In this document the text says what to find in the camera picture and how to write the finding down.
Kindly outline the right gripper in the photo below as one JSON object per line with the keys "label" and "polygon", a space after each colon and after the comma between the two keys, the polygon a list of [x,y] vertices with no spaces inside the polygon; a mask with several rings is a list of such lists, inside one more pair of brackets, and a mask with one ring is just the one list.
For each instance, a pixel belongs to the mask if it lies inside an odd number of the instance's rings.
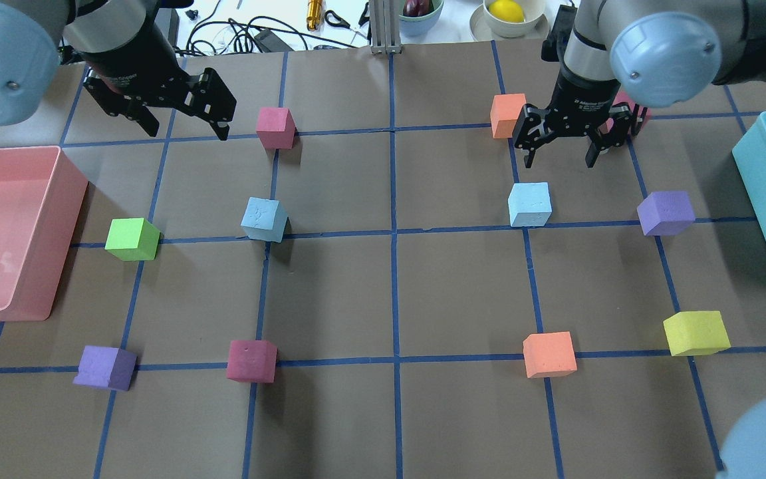
{"label": "right gripper", "polygon": [[513,145],[523,149],[524,167],[531,168],[541,146],[557,138],[585,136],[590,144],[584,161],[593,168],[601,154],[622,146],[645,122],[646,106],[622,92],[618,81],[594,82],[575,75],[568,79],[560,73],[547,107],[524,105]]}

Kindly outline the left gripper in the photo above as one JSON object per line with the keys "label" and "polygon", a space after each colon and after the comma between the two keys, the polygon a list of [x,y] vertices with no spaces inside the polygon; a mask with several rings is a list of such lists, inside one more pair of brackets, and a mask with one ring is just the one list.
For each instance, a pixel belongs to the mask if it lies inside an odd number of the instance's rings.
{"label": "left gripper", "polygon": [[215,69],[183,70],[167,40],[131,40],[112,51],[85,51],[82,57],[90,67],[83,85],[110,117],[137,122],[155,138],[160,122],[151,108],[176,109],[207,122],[219,140],[228,139],[236,98]]}

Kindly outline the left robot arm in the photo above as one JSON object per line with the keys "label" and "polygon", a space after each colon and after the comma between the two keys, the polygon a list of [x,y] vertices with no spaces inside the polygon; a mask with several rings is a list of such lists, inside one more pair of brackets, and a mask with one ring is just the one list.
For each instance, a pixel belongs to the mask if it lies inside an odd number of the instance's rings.
{"label": "left robot arm", "polygon": [[0,1],[0,126],[39,109],[64,41],[88,66],[83,82],[110,117],[160,127],[152,107],[200,118],[228,139],[236,98],[219,73],[187,73],[156,24],[162,1]]}

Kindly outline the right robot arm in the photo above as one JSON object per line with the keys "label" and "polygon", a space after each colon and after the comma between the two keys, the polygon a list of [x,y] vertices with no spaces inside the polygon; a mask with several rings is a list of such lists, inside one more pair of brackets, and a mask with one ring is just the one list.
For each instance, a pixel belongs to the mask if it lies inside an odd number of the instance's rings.
{"label": "right robot arm", "polygon": [[541,57],[559,64],[553,94],[544,108],[522,107],[513,145],[530,167],[541,146],[586,137],[592,167],[624,144],[644,107],[766,82],[766,1],[580,1],[559,10]]}

